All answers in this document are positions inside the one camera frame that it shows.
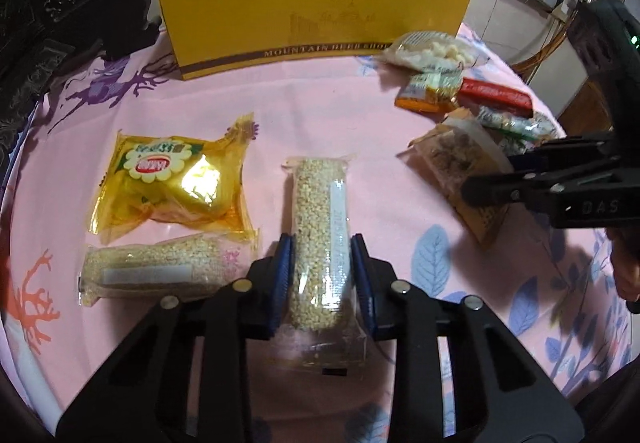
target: silver screw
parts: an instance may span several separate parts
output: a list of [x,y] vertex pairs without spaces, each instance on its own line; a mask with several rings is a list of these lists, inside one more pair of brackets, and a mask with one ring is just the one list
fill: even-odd
[[180,300],[173,296],[167,295],[166,297],[162,297],[160,300],[160,307],[162,309],[173,309],[180,303]]
[[465,298],[465,306],[469,309],[473,309],[473,311],[478,311],[482,306],[484,306],[484,302],[482,302],[480,297],[469,295]]
[[411,289],[411,284],[409,284],[406,280],[394,280],[391,283],[391,289],[399,295],[404,295]]
[[232,287],[238,293],[246,293],[254,287],[254,283],[249,279],[238,279],[232,284]]

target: human hand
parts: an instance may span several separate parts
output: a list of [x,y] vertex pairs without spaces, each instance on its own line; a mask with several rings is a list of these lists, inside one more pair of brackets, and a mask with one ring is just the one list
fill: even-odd
[[620,298],[628,302],[640,300],[640,261],[626,247],[625,239],[619,229],[607,229],[607,237],[613,244],[611,266],[616,290]]

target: flower-shaped logo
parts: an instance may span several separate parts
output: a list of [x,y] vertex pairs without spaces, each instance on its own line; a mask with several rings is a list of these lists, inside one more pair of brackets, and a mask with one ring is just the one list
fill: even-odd
[[172,174],[184,169],[184,162],[190,157],[191,145],[188,143],[159,139],[136,145],[127,152],[124,168],[133,179],[140,179],[145,183],[167,181]]

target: yellow box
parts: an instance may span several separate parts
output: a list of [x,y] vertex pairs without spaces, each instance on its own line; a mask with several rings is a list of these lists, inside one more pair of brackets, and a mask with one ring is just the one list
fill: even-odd
[[414,30],[455,35],[469,0],[160,0],[183,79],[276,60],[370,55]]

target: tablecloth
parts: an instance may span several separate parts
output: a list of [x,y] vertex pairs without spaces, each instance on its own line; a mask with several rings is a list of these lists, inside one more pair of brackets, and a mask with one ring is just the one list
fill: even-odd
[[[466,26],[460,36],[490,61],[466,76],[532,94]],[[602,230],[561,231],[520,205],[510,208],[496,245],[482,251],[428,183],[407,143],[435,122],[394,107],[406,81],[371,58],[280,62],[179,79],[170,41],[116,62],[97,59],[62,80],[25,143],[6,207],[10,256],[5,272],[7,331],[22,383],[47,427],[151,306],[100,300],[78,305],[77,276],[86,216],[118,130],[140,136],[216,139],[253,112],[257,136],[243,181],[262,253],[290,228],[290,156],[353,156],[348,169],[351,233],[399,278],[430,296],[481,296],[577,401],[630,359],[630,318],[616,295],[610,243]],[[535,97],[537,110],[549,113]],[[121,241],[159,241],[165,225],[146,223]],[[383,442],[393,387],[393,346],[370,346],[360,373],[318,376],[270,365],[265,343],[249,344],[258,442]],[[442,359],[447,433],[454,431],[452,384]]]

